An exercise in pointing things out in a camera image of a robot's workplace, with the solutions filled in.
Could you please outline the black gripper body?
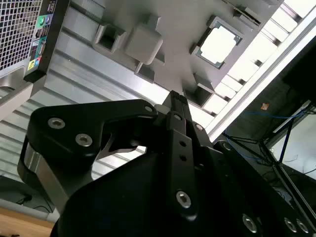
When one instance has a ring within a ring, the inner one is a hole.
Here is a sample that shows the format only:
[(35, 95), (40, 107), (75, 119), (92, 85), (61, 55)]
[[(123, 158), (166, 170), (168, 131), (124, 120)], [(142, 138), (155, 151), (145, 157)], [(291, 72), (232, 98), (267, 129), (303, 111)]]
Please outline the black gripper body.
[(79, 189), (51, 235), (203, 237), (199, 170), (192, 155), (143, 155)]

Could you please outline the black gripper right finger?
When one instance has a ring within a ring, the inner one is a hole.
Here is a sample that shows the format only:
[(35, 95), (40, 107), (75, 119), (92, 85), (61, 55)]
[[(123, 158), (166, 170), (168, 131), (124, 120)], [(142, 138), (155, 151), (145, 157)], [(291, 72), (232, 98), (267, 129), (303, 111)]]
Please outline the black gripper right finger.
[(182, 110), (193, 142), (199, 191), (199, 232), (212, 237), (310, 237), (308, 220), (225, 141), (212, 144), (194, 122), (186, 98)]

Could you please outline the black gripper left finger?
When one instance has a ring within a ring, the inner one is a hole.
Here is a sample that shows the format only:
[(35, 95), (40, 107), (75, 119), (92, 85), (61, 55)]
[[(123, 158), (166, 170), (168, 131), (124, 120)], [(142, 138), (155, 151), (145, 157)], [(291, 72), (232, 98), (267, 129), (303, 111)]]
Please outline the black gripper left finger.
[(31, 114), (19, 174), (61, 215), (79, 189), (143, 155), (193, 157), (182, 98), (171, 91), (156, 106), (136, 99), (39, 108)]

